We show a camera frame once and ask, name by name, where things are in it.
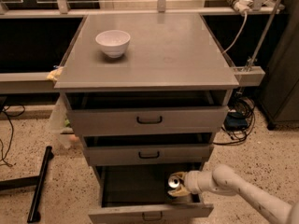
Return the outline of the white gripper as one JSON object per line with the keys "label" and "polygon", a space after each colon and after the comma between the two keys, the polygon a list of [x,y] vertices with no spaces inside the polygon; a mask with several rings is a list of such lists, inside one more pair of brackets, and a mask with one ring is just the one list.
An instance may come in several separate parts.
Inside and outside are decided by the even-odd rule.
{"label": "white gripper", "polygon": [[172,197],[184,197],[191,194],[202,193],[201,179],[202,175],[200,171],[175,172],[172,174],[174,180],[183,180],[184,186],[179,186],[176,189],[168,191],[168,194]]}

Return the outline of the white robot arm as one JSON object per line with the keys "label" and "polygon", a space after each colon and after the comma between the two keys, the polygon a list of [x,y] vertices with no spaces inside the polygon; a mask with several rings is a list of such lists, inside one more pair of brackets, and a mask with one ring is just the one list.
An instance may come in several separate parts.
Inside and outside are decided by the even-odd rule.
{"label": "white robot arm", "polygon": [[234,169],[220,164],[212,171],[176,172],[169,176],[172,197],[201,194],[239,195],[271,224],[299,224],[299,203],[290,205],[250,184]]}

